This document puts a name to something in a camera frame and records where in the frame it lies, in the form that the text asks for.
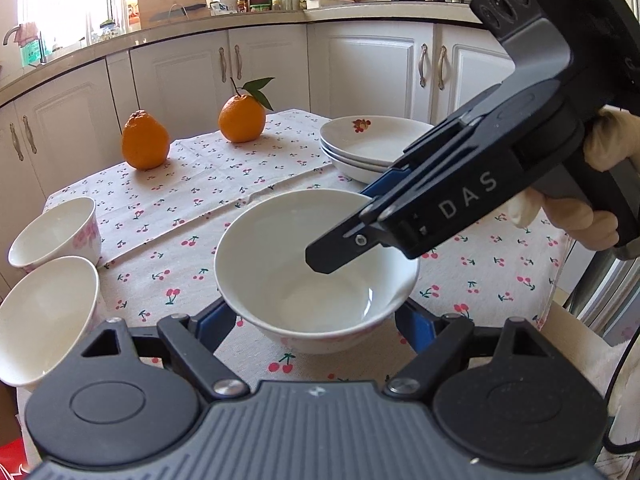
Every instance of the black cable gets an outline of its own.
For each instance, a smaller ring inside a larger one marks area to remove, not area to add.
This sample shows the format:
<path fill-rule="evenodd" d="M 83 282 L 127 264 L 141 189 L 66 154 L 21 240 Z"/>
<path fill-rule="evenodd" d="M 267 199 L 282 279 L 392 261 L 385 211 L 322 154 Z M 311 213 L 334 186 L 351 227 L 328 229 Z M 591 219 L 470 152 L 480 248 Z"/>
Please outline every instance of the black cable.
<path fill-rule="evenodd" d="M 607 393 L 604 395 L 604 401 L 607 405 L 607 409 L 609 408 L 609 401 L 611 400 L 613 387 L 616 385 L 616 381 L 618 380 L 618 375 L 620 374 L 620 370 L 622 370 L 622 367 L 625 364 L 626 358 L 631 353 L 631 349 L 634 347 L 634 344 L 636 343 L 638 336 L 640 336 L 640 326 L 638 326 L 633 337 L 629 340 L 629 343 L 626 346 L 625 351 L 623 352 L 622 357 L 620 358 L 620 361 L 618 361 L 618 366 L 616 366 L 616 371 L 613 372 L 613 376 L 609 381 L 609 387 L 607 388 Z M 606 449 L 610 453 L 613 453 L 616 455 L 622 455 L 627 453 L 635 453 L 636 451 L 640 450 L 640 440 L 636 440 L 635 442 L 629 442 L 627 444 L 614 444 L 609 439 L 609 431 L 607 431 L 607 433 L 602 438 L 602 443 L 604 445 L 604 449 Z"/>

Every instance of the gloved hand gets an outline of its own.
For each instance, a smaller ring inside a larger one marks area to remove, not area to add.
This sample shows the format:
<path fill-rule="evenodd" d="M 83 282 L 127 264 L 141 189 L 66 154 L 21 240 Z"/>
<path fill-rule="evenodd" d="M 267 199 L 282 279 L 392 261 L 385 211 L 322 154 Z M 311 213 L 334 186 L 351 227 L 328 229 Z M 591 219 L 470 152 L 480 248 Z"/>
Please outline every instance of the gloved hand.
<path fill-rule="evenodd" d="M 629 158 L 640 168 L 640 118 L 627 112 L 601 110 L 584 141 L 584 160 L 606 171 Z M 608 211 L 593 211 L 575 198 L 549 198 L 529 187 L 507 202 L 508 215 L 517 227 L 526 227 L 542 208 L 549 221 L 585 248 L 603 251 L 618 242 L 618 219 Z"/>

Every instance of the red bag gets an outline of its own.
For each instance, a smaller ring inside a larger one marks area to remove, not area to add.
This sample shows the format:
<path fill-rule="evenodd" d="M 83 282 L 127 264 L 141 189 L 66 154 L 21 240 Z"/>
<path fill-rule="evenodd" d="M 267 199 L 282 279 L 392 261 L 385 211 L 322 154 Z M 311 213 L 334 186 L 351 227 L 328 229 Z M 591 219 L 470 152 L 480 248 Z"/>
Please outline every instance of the red bag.
<path fill-rule="evenodd" d="M 27 457 L 21 438 L 16 438 L 6 446 L 0 447 L 0 480 L 22 480 L 27 478 Z"/>

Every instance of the faucet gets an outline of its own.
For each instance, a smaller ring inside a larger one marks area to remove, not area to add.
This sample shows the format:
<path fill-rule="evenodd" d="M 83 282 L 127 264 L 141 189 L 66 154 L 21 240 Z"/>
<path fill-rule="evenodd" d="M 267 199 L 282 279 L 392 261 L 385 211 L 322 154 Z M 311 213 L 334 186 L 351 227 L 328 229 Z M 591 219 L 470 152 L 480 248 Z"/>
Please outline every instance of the faucet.
<path fill-rule="evenodd" d="M 16 25 L 14 28 L 10 28 L 7 33 L 4 35 L 4 40 L 2 40 L 2 44 L 6 45 L 9 43 L 9 36 L 11 36 L 14 32 L 18 32 L 20 29 L 20 25 Z M 40 50 L 40 65 L 44 65 L 47 62 L 47 57 L 44 54 L 44 44 L 42 43 L 42 33 L 38 33 L 38 49 Z M 38 67 L 36 64 L 29 63 L 29 66 Z"/>

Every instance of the green leaf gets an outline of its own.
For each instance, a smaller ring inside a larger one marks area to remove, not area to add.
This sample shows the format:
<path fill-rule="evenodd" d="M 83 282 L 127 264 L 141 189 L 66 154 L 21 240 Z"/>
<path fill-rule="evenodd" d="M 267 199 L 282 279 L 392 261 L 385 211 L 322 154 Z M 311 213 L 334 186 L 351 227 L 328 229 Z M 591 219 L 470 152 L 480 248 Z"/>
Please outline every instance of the green leaf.
<path fill-rule="evenodd" d="M 251 94 L 256 101 L 258 101 L 262 106 L 267 108 L 267 110 L 271 110 L 273 112 L 273 108 L 271 107 L 271 103 L 267 99 L 267 96 L 260 92 L 259 90 L 247 90 L 249 94 Z"/>
<path fill-rule="evenodd" d="M 275 79 L 275 78 L 264 77 L 262 79 L 254 79 L 253 81 L 247 81 L 246 83 L 244 83 L 242 90 L 246 90 L 250 94 L 254 90 L 259 90 L 260 88 L 264 88 L 265 86 L 267 86 L 267 83 L 272 79 Z"/>

